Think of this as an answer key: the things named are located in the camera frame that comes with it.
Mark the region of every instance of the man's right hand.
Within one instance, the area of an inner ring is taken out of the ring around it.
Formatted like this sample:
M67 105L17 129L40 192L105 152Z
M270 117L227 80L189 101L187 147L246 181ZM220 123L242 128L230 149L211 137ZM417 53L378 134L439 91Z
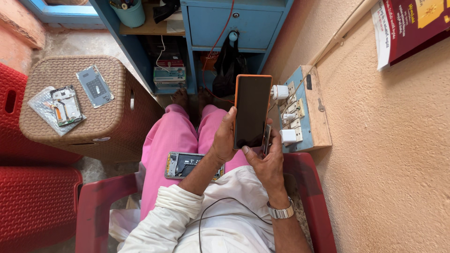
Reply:
M242 151L248 163L253 166L262 186L266 189L271 206L276 209L284 209L288 208L290 203L284 188L281 135L272 129L270 137L272 145L265 158L262 157L262 154L257 155L247 146L243 146Z

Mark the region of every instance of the blue knob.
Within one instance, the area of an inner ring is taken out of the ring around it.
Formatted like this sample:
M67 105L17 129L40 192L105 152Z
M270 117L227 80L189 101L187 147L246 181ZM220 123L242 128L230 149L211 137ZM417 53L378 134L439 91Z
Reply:
M238 34L237 33L235 33L235 32L231 32L229 35L228 35L228 38L229 38L229 44L231 45L231 46L234 46L234 42L238 39Z

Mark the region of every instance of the cardboard box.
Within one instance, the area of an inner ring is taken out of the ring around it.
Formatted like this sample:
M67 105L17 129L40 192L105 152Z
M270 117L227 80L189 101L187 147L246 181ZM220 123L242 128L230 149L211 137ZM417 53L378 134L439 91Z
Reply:
M181 88L187 89L186 81L156 81L155 86L160 90L179 90Z
M186 67L154 67L153 68L153 82L163 81L184 81L186 82Z

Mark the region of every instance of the blue window frame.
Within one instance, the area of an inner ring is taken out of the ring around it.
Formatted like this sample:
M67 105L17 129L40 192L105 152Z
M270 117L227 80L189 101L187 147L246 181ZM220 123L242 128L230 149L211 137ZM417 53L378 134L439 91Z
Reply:
M19 0L43 23L80 24L85 28L106 28L92 6L58 5L48 6L43 0Z

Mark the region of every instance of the silver watch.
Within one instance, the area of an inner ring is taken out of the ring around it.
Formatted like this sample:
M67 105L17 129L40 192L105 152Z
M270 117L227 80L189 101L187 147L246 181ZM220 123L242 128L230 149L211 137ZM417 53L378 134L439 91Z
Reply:
M281 210L274 209L273 207L270 206L269 201L267 201L267 207L269 209L270 216L272 216L275 219L287 219L292 215L294 215L294 203L292 202L292 199L290 197L288 197L288 199L291 205L288 208Z

